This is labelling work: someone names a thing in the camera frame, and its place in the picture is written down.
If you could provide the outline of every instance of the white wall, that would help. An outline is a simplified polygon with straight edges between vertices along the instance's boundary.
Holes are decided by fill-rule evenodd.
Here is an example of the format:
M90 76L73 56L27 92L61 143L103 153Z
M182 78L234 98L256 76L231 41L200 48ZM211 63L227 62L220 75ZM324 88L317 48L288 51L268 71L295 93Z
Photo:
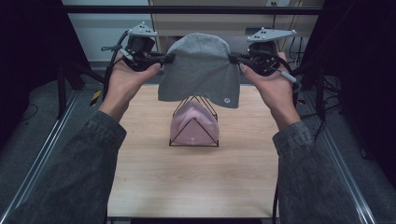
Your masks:
M148 0L63 0L64 5L88 6L148 6ZM88 61L106 62L111 51L101 51L101 47L117 44L125 30L131 29L144 21L152 26L150 14L69 14L81 46Z

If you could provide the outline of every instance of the hand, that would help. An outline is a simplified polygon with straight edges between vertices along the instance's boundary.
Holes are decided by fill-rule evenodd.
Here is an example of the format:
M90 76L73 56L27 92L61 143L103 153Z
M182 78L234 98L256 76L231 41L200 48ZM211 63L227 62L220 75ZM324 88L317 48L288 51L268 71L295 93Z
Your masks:
M118 61L113 67L107 95L99 110L107 113L116 121L120 121L128 109L129 102L140 90L140 87L157 75L160 68L161 65L155 63L146 71L136 72L128 67L123 60Z
M286 60L284 53L278 55ZM240 64L240 68L245 77L256 86L265 104L270 108L279 130L300 121L292 101L292 84L282 77L280 72L276 71L269 77L262 77L246 65ZM288 72L283 65L278 69Z

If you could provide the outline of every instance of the person's left hand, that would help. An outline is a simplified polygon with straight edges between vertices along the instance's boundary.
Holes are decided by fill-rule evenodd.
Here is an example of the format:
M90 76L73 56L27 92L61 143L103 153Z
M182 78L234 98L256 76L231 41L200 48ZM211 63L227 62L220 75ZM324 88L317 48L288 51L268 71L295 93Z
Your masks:
M128 67L123 60L118 61L114 64L107 95L99 110L120 121L128 109L129 102L137 94L140 87L147 80L157 75L160 68L161 65L155 63L146 71L136 72Z

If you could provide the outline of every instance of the black wire stand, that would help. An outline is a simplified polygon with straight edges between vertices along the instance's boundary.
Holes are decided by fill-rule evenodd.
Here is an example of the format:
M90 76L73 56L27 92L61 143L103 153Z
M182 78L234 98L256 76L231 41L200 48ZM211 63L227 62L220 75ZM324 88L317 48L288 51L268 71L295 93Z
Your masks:
M180 104L177 106L177 108L175 109L172 118L175 116L176 112L184 105L186 104L188 101L197 101L200 104L205 105L205 107L209 110L210 114L215 118L216 122L219 122L219 117L218 114L216 113L215 109L213 108L212 104L209 103L209 101L202 96L191 96L183 101L180 102ZM205 145L187 145L187 144L179 144L176 143L175 141L177 140L177 138L180 136L181 133L183 133L183 131L185 130L185 128L192 122L196 122L198 123L198 125L207 133L207 135L213 140L213 142L211 144L205 144ZM170 138L169 139L169 147L219 147L219 139L216 140L208 131L207 129L196 119L190 119L189 122L187 122L183 128L177 133L177 135L175 136L174 139Z

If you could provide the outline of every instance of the pink hat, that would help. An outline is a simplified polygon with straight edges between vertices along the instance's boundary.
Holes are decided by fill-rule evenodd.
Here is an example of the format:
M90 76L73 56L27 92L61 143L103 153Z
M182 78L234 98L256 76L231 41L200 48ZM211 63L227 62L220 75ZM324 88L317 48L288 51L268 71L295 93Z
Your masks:
M188 101L172 118L170 144L201 146L219 145L219 125L214 115L203 105Z

